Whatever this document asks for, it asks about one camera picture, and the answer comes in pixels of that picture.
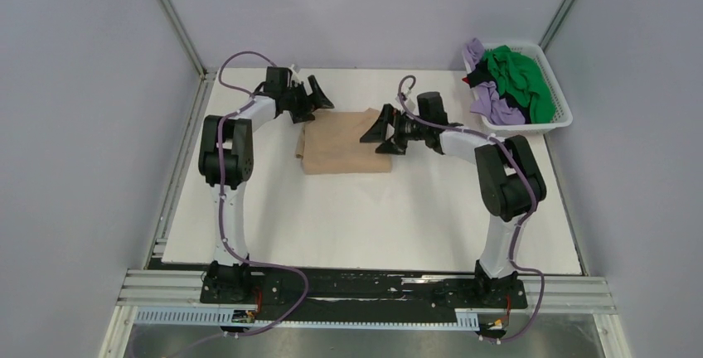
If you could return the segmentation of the beige t shirt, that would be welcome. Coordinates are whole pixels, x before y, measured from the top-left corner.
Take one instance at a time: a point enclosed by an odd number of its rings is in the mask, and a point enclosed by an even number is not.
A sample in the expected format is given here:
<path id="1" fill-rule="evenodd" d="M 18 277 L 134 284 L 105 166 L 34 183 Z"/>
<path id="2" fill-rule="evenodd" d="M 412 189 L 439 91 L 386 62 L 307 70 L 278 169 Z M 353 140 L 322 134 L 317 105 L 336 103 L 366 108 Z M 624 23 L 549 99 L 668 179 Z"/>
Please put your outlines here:
<path id="1" fill-rule="evenodd" d="M 388 173 L 390 157 L 375 153 L 375 146 L 360 138 L 378 119 L 380 111 L 337 112 L 319 110 L 301 129 L 295 150 L 306 175 Z"/>

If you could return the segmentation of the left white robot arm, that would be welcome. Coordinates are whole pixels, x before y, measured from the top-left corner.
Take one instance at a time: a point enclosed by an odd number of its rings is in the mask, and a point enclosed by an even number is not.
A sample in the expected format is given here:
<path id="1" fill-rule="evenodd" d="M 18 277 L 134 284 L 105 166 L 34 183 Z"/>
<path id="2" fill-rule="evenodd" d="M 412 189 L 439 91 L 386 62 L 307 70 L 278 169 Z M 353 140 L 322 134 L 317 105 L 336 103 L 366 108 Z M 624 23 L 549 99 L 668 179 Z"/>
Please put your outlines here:
<path id="1" fill-rule="evenodd" d="M 283 113 L 293 123 L 312 122 L 319 109 L 333 109 L 315 76 L 301 79 L 292 68 L 270 66 L 251 98 L 234 112 L 208 115 L 201 129 L 197 167 L 216 204 L 213 260 L 203 278 L 201 302 L 247 301 L 254 291 L 246 242 L 244 201 L 254 167 L 254 133 Z"/>

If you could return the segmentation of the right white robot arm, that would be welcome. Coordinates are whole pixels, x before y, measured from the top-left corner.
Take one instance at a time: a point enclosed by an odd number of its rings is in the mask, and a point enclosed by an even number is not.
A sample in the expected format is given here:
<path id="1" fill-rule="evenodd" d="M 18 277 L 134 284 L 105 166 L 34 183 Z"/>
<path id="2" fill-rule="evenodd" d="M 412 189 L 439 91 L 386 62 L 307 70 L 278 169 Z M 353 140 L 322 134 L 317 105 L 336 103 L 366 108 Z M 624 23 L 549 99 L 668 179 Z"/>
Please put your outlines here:
<path id="1" fill-rule="evenodd" d="M 421 141 L 440 155 L 457 157 L 476 167 L 482 202 L 490 214 L 486 244 L 475 274 L 473 294 L 494 306 L 507 294 L 503 280 L 516 278 L 516 251 L 522 226 L 545 199 L 546 186 L 531 146 L 517 135 L 490 137 L 451 123 L 440 93 L 417 97 L 419 112 L 385 104 L 360 143 L 374 143 L 376 153 L 404 155 L 411 141 Z"/>

